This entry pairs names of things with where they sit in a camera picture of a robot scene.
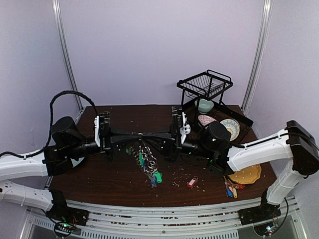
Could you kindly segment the grey disc keyring organizer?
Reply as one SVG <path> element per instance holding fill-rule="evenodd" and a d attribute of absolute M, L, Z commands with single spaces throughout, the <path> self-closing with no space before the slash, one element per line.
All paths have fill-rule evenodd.
<path fill-rule="evenodd" d="M 151 187 L 157 187 L 154 173 L 159 172 L 157 158 L 152 154 L 151 149 L 142 141 L 139 140 L 134 145 L 131 145 L 129 148 L 130 153 L 138 167 L 143 171 L 143 173 L 150 180 Z"/>

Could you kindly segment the red key tag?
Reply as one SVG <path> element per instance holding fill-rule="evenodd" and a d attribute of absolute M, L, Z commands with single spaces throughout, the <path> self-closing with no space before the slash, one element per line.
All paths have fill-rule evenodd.
<path fill-rule="evenodd" d="M 198 177 L 197 176 L 194 176 L 187 184 L 187 187 L 192 189 L 196 183 L 198 182 Z"/>

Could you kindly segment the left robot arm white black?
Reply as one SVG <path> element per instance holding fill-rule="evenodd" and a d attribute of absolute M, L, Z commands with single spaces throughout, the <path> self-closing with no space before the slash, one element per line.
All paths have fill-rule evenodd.
<path fill-rule="evenodd" d="M 107 112 L 95 117 L 94 135 L 84 136 L 72 117 L 63 117 L 50 127 L 49 138 L 53 146 L 39 151 L 18 155 L 4 152 L 0 155 L 0 181 L 4 184 L 0 198 L 9 202 L 41 209 L 67 221 L 72 216 L 64 195 L 58 190 L 37 190 L 19 184 L 12 179 L 29 176 L 58 176 L 78 167 L 87 157 L 104 154 L 112 157 L 115 150 L 141 139 L 140 134 L 111 130 Z"/>

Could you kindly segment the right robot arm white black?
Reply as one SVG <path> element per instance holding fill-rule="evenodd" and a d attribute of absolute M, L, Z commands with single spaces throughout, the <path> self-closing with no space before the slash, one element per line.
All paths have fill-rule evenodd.
<path fill-rule="evenodd" d="M 267 219 L 303 177 L 319 170 L 319 148 L 315 139 L 295 120 L 288 121 L 284 129 L 269 137 L 234 145 L 231 132 L 216 120 L 204 124 L 199 138 L 191 140 L 187 138 L 191 129 L 181 108 L 172 107 L 172 117 L 169 132 L 142 135 L 142 140 L 169 160 L 179 155 L 204 158 L 218 174 L 230 175 L 257 164 L 288 159 L 285 169 L 265 191 L 261 205 L 256 208 L 259 219 Z"/>

